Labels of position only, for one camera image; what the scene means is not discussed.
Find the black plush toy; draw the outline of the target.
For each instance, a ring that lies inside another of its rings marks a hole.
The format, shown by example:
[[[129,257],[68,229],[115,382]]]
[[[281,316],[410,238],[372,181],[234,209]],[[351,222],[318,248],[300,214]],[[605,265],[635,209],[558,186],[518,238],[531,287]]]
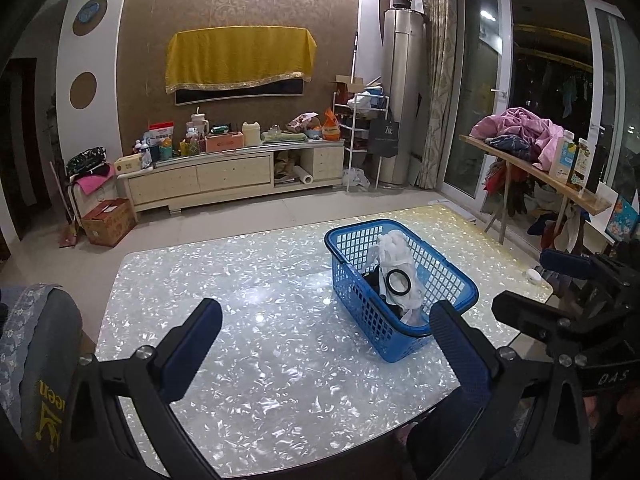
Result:
[[[378,296],[383,300],[384,304],[393,312],[393,314],[400,320],[404,315],[402,313],[401,307],[397,304],[391,304],[387,301],[386,295],[384,292],[381,292],[380,289],[380,267],[376,266],[372,271],[366,272],[362,274],[362,278],[364,281],[371,287],[371,289],[378,294]]]

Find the white cloth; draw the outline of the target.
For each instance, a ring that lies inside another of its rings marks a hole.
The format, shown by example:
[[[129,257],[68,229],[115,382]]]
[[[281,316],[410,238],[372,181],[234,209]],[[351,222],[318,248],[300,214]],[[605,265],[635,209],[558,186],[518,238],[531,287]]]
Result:
[[[408,238],[399,230],[378,236],[369,249],[367,264],[380,267],[380,289],[391,304],[397,304],[404,314],[399,320],[410,327],[426,324],[422,304],[425,287],[420,281],[416,260]]]

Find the blue plastic laundry basket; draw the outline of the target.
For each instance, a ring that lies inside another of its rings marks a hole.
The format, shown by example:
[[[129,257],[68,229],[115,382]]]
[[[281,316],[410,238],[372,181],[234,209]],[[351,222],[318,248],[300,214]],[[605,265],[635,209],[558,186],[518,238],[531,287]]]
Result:
[[[427,344],[433,304],[463,313],[475,283],[403,224],[370,220],[326,232],[334,292],[376,352],[395,363]]]

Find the small white round lid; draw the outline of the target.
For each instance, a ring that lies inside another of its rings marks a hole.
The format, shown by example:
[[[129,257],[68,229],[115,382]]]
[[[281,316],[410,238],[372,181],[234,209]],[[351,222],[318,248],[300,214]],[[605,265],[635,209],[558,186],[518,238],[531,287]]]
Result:
[[[542,282],[541,275],[535,269],[529,268],[525,275],[532,284],[540,284]]]

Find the white detergent bottle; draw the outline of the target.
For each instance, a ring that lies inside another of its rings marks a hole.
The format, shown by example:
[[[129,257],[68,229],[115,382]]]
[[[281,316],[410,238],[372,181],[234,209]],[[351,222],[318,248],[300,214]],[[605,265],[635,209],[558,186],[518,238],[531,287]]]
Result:
[[[567,184],[576,155],[577,145],[574,133],[565,130],[561,139],[556,142],[555,153],[549,169],[549,176],[553,179]]]

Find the grey chair with yellow print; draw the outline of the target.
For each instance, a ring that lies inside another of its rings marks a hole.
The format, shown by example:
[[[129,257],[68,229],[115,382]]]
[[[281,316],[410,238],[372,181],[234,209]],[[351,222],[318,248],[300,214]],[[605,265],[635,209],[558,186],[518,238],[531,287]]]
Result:
[[[48,468],[56,463],[81,336],[78,307],[60,286],[1,289],[1,408]]]

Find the cardboard box on floor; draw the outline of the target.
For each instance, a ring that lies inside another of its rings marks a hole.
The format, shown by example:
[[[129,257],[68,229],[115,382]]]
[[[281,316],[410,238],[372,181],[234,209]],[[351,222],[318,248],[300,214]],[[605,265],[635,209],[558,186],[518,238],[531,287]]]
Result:
[[[93,245],[115,247],[137,224],[128,198],[102,200],[81,219]]]

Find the white paper roll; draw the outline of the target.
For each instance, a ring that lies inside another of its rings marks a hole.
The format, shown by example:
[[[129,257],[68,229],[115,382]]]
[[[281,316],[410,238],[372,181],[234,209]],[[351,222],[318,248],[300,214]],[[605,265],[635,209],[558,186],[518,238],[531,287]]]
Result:
[[[295,177],[304,185],[311,185],[314,183],[314,177],[308,171],[306,171],[303,167],[294,166],[293,172],[295,174]]]

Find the pink storage box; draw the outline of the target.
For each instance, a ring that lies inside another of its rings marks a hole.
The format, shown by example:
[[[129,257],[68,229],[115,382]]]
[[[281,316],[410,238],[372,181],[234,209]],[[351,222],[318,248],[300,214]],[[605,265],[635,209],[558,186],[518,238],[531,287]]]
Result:
[[[241,131],[225,134],[210,134],[205,138],[207,153],[235,151],[244,146],[244,134]]]

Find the black shopping bag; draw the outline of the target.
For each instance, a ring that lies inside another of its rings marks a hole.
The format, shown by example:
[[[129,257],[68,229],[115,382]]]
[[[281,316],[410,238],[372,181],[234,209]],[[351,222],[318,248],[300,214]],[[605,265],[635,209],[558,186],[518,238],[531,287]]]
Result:
[[[392,158],[399,152],[399,124],[390,119],[376,118],[370,123],[368,152],[372,155]]]

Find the cream plastic canister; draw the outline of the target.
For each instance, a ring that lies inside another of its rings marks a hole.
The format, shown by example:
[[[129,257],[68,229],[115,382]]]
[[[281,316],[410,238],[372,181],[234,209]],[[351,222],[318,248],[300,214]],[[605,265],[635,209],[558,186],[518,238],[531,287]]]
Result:
[[[258,122],[243,122],[242,133],[245,146],[262,145],[262,128]]]

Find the white metal shelf rack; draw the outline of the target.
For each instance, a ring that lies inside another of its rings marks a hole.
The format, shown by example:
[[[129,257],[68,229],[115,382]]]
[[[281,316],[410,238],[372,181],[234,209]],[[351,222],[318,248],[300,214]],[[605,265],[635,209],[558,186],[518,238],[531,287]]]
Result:
[[[335,115],[346,150],[346,168],[343,185],[347,192],[364,188],[357,171],[356,157],[366,160],[369,133],[377,119],[390,116],[390,98],[379,84],[366,86],[361,82],[339,80],[332,96],[332,112]]]

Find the orange snack bag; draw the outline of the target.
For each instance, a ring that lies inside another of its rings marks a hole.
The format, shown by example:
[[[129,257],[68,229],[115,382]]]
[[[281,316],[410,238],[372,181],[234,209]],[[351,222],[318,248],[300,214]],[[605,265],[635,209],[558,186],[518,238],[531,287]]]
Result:
[[[334,114],[334,111],[328,108],[324,112],[324,123],[321,127],[322,139],[330,142],[341,140],[340,122]]]

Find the standing air conditioner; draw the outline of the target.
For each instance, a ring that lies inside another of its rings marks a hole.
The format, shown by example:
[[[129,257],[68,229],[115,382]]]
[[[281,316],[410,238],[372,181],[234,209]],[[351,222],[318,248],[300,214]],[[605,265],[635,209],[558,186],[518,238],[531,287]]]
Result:
[[[404,185],[408,180],[424,47],[422,13],[403,8],[385,11],[382,86],[390,117],[398,123],[398,153],[382,163],[381,179],[387,184]]]

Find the beige patterned curtain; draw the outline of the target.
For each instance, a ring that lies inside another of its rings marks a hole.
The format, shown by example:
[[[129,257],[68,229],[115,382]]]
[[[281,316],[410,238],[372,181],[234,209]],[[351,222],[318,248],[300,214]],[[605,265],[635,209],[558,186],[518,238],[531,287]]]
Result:
[[[457,41],[457,0],[422,0],[427,36],[428,113],[418,185],[436,188],[446,140]]]

